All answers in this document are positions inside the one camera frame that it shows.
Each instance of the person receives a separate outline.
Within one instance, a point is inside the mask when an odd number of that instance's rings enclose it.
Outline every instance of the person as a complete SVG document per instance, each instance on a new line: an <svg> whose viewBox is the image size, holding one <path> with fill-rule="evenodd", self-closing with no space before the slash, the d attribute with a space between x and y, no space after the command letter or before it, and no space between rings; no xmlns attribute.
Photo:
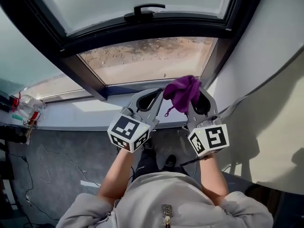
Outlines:
<svg viewBox="0 0 304 228"><path fill-rule="evenodd" d="M121 149L97 196L82 193L57 228L271 228L268 209L241 192L229 193L214 155L201 160L201 184L175 167L171 155L158 169L151 139L129 187L133 154Z"/></svg>

